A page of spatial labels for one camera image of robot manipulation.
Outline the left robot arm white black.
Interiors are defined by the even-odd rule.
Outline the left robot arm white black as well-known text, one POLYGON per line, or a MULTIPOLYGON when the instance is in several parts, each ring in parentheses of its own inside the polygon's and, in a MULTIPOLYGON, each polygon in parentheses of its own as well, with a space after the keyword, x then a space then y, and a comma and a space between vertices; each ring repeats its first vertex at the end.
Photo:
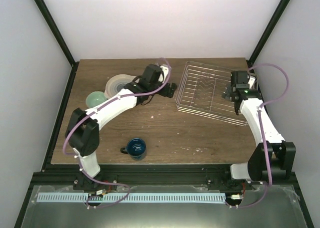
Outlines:
POLYGON ((177 85, 169 83, 171 71, 169 63, 149 64, 142 75, 125 84, 107 101, 87 110, 77 108, 72 112, 62 151, 67 155, 67 146, 72 148, 72 155, 79 160, 80 171, 86 174, 84 183, 89 189, 97 190, 102 184, 96 155, 100 145, 100 130, 118 115, 143 104, 149 97, 156 94, 173 97, 177 85))

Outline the mint green small bowl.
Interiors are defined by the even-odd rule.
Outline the mint green small bowl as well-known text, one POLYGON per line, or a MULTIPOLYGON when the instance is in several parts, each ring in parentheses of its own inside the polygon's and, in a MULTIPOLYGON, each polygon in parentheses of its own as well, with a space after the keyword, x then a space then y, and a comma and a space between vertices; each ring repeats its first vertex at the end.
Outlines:
POLYGON ((107 98, 103 92, 94 91, 86 97, 85 103, 88 108, 93 108, 104 103, 105 101, 107 101, 107 98))

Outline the wire dish rack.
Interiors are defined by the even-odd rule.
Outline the wire dish rack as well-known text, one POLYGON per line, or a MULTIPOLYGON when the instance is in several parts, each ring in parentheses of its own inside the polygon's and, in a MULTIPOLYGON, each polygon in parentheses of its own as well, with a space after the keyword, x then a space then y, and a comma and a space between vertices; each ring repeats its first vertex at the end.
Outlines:
POLYGON ((230 91, 231 72, 237 70, 244 69, 188 61, 174 95, 178 111, 246 126, 245 117, 235 113, 234 104, 225 95, 230 91))

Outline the white plate blue spiral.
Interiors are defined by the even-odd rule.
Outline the white plate blue spiral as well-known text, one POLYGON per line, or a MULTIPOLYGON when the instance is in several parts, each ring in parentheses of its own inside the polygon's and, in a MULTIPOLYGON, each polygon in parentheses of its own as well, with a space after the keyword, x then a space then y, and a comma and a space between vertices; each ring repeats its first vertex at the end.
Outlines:
POLYGON ((127 83, 132 82, 134 78, 135 76, 127 74, 119 74, 113 76, 107 81, 105 85, 104 96, 107 99, 110 99, 111 97, 115 96, 118 92, 120 92, 127 83))

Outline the black aluminium frame base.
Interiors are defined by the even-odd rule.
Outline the black aluminium frame base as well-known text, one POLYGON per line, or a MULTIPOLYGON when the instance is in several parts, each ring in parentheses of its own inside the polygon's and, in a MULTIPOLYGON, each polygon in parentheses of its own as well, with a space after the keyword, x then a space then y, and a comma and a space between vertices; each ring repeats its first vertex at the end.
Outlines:
MULTIPOLYGON (((245 181, 231 179, 228 164, 182 165, 102 165, 96 180, 133 186, 207 186, 210 190, 240 191, 245 181)), ((103 186, 89 180, 77 165, 49 165, 34 173, 30 184, 73 186, 75 190, 95 191, 103 186)))

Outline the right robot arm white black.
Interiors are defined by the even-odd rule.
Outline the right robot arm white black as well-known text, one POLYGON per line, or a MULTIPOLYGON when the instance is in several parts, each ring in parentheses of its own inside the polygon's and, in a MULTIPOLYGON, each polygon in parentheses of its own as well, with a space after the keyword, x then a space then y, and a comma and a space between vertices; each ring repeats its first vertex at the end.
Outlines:
POLYGON ((234 104, 235 113, 242 114, 253 134, 256 148, 246 163, 232 164, 223 175, 223 186, 236 188, 240 180, 267 182, 289 179, 296 155, 294 143, 285 141, 270 120, 261 93, 253 88, 246 71, 233 71, 224 93, 234 104))

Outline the dark blue mug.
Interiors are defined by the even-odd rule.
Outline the dark blue mug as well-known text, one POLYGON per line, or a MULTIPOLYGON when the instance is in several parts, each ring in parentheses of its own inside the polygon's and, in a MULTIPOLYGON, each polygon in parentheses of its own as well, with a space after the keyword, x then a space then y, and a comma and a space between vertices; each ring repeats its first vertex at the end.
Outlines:
POLYGON ((127 145, 120 149, 122 154, 129 155, 133 160, 140 161, 147 154, 147 146, 144 140, 140 138, 131 139, 127 145))

